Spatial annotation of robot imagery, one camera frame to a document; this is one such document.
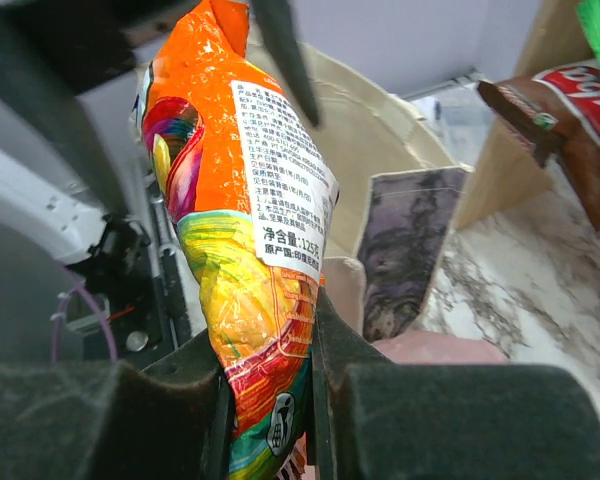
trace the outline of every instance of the snack bag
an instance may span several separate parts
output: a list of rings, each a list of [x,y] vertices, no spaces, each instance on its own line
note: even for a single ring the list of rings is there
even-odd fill
[[[145,73],[133,118],[235,396],[229,478],[270,480],[299,477],[305,463],[338,184],[278,83],[245,60],[248,30],[246,2],[202,0]]]
[[[534,149],[541,164],[552,153],[600,230],[600,68],[596,60],[545,70],[478,93]]]

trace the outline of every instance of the marble countertop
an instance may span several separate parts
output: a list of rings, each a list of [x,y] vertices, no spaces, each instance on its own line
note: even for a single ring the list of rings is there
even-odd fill
[[[450,231],[410,328],[486,339],[568,370],[600,414],[600,234],[555,165],[553,191]]]

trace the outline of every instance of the nutrition label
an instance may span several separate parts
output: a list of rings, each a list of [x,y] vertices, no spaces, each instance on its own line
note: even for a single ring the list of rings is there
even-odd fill
[[[249,82],[231,88],[256,255],[319,282],[338,183],[286,98]]]

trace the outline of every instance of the black mechanical part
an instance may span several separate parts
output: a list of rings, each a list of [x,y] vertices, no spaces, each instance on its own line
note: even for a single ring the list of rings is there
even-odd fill
[[[320,480],[600,479],[600,422],[544,366],[398,366],[321,291],[310,460]]]
[[[1,13],[0,100],[42,135],[108,212],[126,214],[122,187],[84,108]],[[42,28],[54,21],[49,16]]]
[[[297,42],[288,0],[251,0],[264,46],[271,54],[303,113],[314,127],[320,110]]]
[[[130,302],[150,285],[150,273],[141,260],[151,238],[139,222],[126,217],[109,214],[104,220],[104,232],[98,244],[89,248],[89,258],[68,268],[87,279],[90,292]]]
[[[317,315],[317,478],[600,479],[600,423],[567,373],[398,366],[322,289]],[[144,374],[124,362],[0,365],[0,479],[225,480],[234,415],[206,331]]]
[[[120,356],[137,368],[156,362],[191,338],[173,244],[159,233],[153,208],[150,217],[158,232],[155,242],[138,222],[108,215],[100,242],[89,250],[91,257],[69,266],[86,278],[91,293],[107,297]],[[149,260],[152,253],[160,264],[160,275],[155,278]],[[146,345],[130,349],[130,337],[143,334],[147,336]],[[85,360],[108,357],[107,344],[99,331],[85,337],[84,352]]]
[[[74,95],[136,66],[108,2],[21,0],[7,3],[3,11]]]
[[[221,375],[206,335],[147,374],[124,362],[0,365],[0,479],[224,480],[207,473],[226,472],[212,448],[233,422]]]
[[[10,2],[2,10],[36,54],[78,94],[133,69],[132,46],[167,33],[197,3],[25,0]],[[265,47],[307,119],[318,126],[320,111],[288,0],[251,0],[251,4]]]

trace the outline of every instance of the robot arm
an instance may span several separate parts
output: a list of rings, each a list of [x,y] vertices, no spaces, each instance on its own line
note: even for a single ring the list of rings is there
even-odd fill
[[[0,150],[0,223],[64,265],[86,260],[106,223],[103,212],[61,192]]]

